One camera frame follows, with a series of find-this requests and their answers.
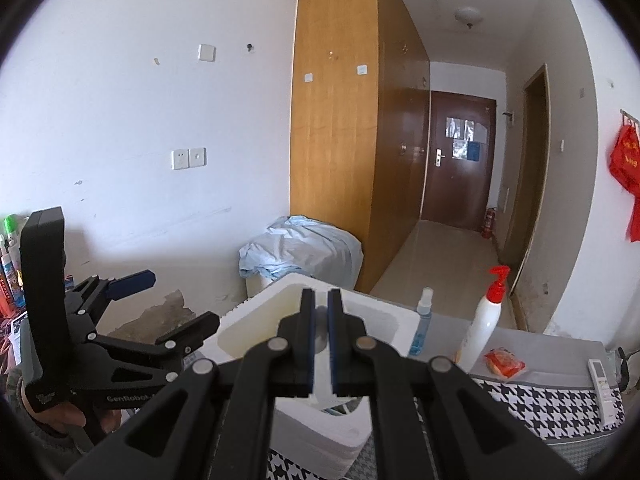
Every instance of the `ceiling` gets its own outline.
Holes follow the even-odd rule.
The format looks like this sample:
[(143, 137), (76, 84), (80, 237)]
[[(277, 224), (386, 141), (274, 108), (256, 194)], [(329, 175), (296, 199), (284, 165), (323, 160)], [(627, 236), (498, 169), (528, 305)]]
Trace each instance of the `ceiling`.
[[(539, 0), (404, 0), (432, 61), (505, 70)], [(459, 7), (479, 9), (471, 30), (457, 22)]]

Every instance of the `human hand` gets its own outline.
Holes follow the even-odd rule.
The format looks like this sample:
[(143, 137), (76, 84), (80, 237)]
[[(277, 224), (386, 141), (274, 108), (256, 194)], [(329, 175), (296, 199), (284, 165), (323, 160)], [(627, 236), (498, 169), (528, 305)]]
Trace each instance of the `human hand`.
[[(80, 426), (81, 428), (86, 424), (84, 413), (71, 402), (61, 402), (53, 408), (35, 413), (24, 392), (24, 383), (22, 384), (22, 391), (20, 393), (22, 395), (22, 403), (31, 418), (52, 427), (58, 433), (66, 434), (65, 424)], [(120, 427), (121, 419), (122, 412), (120, 410), (107, 410), (100, 416), (100, 425), (105, 433), (111, 433), (111, 431), (115, 431)]]

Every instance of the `wooden wardrobe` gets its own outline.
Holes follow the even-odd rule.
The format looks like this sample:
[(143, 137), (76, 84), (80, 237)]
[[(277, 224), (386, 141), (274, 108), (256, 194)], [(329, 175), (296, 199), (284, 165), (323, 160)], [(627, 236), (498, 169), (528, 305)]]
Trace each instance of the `wooden wardrobe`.
[(362, 292), (420, 215), (429, 79), (429, 58), (402, 0), (298, 0), (290, 213), (362, 242)]

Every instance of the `tiled floor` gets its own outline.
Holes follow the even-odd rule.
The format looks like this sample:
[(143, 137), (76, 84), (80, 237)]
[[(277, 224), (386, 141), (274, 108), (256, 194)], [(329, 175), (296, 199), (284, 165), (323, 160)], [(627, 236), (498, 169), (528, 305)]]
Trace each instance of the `tiled floor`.
[[(371, 295), (415, 308), (430, 286), (434, 312), (471, 320), (493, 281), (489, 269), (497, 264), (491, 241), (479, 233), (420, 221)], [(508, 298), (498, 326), (516, 328)]]

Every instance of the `green marker cap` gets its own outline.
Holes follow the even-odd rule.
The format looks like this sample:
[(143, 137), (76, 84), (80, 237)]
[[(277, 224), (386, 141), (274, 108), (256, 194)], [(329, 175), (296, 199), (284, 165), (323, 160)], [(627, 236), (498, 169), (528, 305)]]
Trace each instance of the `green marker cap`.
[(15, 222), (13, 215), (9, 215), (4, 219), (4, 230), (7, 234), (18, 231), (18, 224)]

